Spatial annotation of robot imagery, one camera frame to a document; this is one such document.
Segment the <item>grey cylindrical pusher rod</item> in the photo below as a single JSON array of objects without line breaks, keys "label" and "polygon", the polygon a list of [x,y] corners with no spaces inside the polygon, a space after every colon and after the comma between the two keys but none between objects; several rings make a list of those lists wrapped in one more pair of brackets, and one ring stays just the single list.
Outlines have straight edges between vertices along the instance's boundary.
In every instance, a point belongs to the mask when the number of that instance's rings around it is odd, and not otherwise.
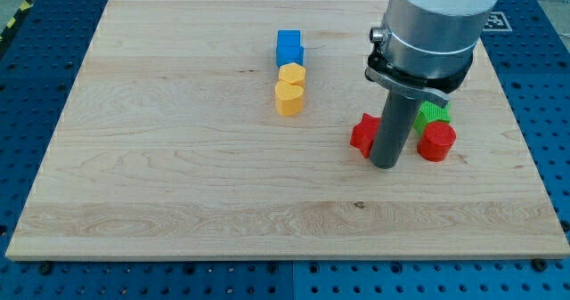
[{"label": "grey cylindrical pusher rod", "polygon": [[379,129],[370,150],[370,162],[389,169],[397,163],[418,114],[421,101],[389,92]]}]

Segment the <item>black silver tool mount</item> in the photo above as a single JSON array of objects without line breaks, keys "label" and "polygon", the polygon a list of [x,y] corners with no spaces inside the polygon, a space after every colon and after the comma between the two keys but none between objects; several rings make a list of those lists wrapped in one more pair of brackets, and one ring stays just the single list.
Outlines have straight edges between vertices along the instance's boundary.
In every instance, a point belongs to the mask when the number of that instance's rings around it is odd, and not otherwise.
[{"label": "black silver tool mount", "polygon": [[470,55],[467,63],[448,77],[419,77],[394,68],[380,51],[380,44],[374,43],[364,75],[369,81],[383,86],[390,92],[411,100],[429,101],[444,108],[450,101],[449,93],[460,87],[472,62],[473,55]]}]

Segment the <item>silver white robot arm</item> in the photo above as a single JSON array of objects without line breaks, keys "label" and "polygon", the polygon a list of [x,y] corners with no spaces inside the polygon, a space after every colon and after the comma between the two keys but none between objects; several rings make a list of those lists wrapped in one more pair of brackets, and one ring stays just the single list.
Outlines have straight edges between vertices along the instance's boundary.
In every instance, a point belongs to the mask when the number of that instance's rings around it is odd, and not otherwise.
[{"label": "silver white robot arm", "polygon": [[395,166],[422,102],[444,108],[473,61],[498,0],[388,0],[370,29],[365,77],[387,89],[370,162]]}]

